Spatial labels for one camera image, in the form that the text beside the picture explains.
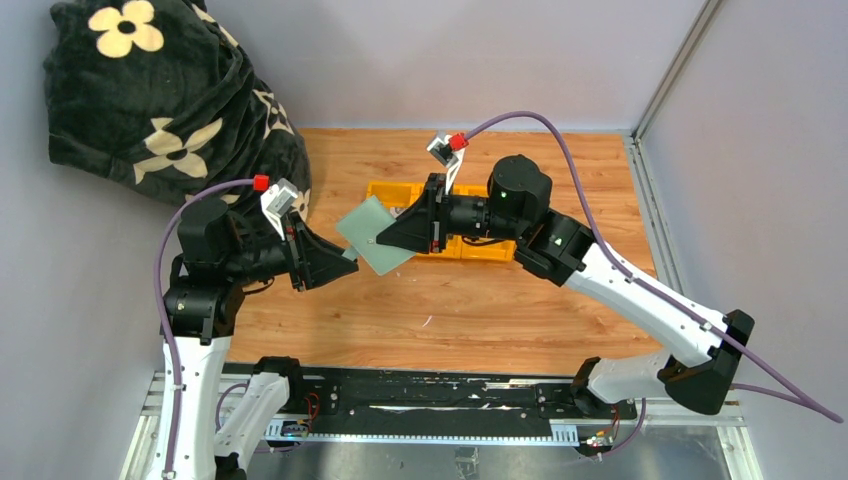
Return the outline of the black floral plush blanket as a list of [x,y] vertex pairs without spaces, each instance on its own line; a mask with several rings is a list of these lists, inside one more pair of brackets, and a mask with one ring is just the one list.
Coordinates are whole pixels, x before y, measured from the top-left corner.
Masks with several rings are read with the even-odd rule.
[[48,157],[179,206],[231,182],[222,199],[260,215],[243,180],[297,189],[307,217],[304,137],[241,44],[202,1],[60,1],[47,54]]

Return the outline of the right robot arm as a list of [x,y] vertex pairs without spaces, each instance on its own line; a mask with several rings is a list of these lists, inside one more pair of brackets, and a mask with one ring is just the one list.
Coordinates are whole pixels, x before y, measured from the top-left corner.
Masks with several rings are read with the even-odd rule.
[[622,257],[578,220],[550,207],[552,179],[523,155],[494,166],[485,196],[455,194],[431,174],[418,199],[376,236],[381,246],[440,252],[448,237],[512,241],[526,271],[587,295],[662,345],[649,355],[591,357],[570,384],[573,403],[595,414],[620,401],[669,398],[703,415],[720,412],[753,319],[723,314],[680,295]]

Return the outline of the yellow three-compartment bin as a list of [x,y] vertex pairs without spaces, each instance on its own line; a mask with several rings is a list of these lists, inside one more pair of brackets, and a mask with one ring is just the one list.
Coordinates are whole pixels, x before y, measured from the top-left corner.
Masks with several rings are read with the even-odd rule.
[[[423,189],[423,183],[370,181],[366,198],[376,197],[393,217],[398,217],[419,198]],[[513,259],[515,250],[514,241],[449,236],[445,249],[428,258],[508,262]]]

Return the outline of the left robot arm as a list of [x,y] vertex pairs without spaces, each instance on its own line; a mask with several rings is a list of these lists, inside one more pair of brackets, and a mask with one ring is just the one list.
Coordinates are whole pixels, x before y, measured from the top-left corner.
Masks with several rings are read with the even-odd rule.
[[280,233],[240,238],[240,216],[219,198],[192,202],[179,214],[182,248],[161,297],[165,378],[160,438],[149,479],[244,479],[267,426],[279,411],[314,417],[320,410],[300,362],[265,356],[254,366],[235,410],[222,419],[219,391],[246,286],[278,276],[311,290],[358,270],[344,249],[315,235],[298,213]]

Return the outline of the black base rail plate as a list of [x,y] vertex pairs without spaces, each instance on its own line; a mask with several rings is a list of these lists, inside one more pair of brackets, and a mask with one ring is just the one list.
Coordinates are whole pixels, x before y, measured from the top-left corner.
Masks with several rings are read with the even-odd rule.
[[550,438],[554,421],[634,420],[629,401],[584,413],[568,376],[308,367],[302,395],[318,407],[315,435],[398,439]]

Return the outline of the aluminium frame rail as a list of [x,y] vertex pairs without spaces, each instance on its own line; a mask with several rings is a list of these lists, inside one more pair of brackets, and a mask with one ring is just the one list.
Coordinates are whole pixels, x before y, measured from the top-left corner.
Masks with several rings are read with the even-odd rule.
[[636,126],[624,137],[627,141],[628,160],[640,213],[658,278],[679,292],[683,292],[685,286],[677,268],[668,222],[648,158],[647,137],[723,6],[722,0],[707,0],[702,3]]

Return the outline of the green card holder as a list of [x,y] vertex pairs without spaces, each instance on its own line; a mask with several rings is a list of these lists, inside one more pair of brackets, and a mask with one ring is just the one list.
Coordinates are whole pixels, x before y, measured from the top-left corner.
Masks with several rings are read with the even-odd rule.
[[350,244],[350,250],[363,259],[378,275],[383,276],[412,259],[411,250],[381,245],[377,236],[396,223],[396,219],[376,196],[371,196],[351,210],[336,224],[336,231]]

